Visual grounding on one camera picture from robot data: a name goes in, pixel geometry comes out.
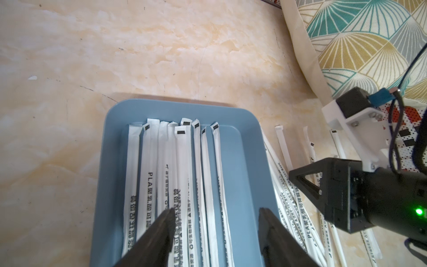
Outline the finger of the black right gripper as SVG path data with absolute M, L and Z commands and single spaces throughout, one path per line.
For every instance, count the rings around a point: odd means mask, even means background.
M 311 163 L 289 172 L 289 180 L 311 201 L 318 210 L 325 210 L 325 184 L 319 185 L 311 182 L 306 177 L 324 171 L 324 160 Z

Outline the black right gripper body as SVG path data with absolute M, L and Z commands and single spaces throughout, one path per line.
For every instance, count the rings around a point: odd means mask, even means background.
M 360 161 L 322 161 L 324 218 L 355 233 L 381 227 L 410 239 L 427 241 L 427 177 L 418 172 L 395 174 L 385 168 L 362 170 Z

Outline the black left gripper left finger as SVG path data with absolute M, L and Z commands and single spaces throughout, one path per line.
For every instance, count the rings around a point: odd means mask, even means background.
M 115 266 L 166 267 L 172 252 L 174 232 L 175 210 L 167 209 Z

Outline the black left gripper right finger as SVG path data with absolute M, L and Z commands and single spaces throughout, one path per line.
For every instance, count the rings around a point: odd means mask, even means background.
M 268 208 L 259 210 L 259 246 L 267 267 L 317 267 Z

